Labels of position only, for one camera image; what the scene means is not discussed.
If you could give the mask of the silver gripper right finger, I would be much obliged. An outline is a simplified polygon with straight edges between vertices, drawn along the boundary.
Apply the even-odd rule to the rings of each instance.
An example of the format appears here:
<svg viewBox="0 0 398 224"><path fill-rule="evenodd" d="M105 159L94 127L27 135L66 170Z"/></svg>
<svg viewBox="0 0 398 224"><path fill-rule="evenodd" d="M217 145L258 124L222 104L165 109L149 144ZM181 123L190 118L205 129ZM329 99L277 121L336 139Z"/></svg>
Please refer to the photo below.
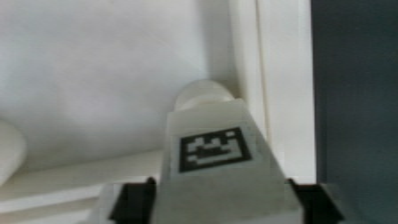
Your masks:
<svg viewBox="0 0 398 224"><path fill-rule="evenodd" d="M290 186L304 207L304 224L340 224L343 213L320 184L299 184L288 179Z"/></svg>

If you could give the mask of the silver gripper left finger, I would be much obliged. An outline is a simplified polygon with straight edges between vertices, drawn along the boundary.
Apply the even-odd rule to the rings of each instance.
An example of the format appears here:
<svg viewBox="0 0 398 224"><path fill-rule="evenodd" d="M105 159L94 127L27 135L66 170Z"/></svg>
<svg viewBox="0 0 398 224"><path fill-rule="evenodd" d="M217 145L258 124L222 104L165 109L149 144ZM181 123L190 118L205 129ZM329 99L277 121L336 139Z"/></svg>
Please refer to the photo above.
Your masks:
<svg viewBox="0 0 398 224"><path fill-rule="evenodd" d="M157 180L153 177L141 183L123 183L116 200L109 201L110 207L103 224L149 224L153 204L157 198Z"/></svg>

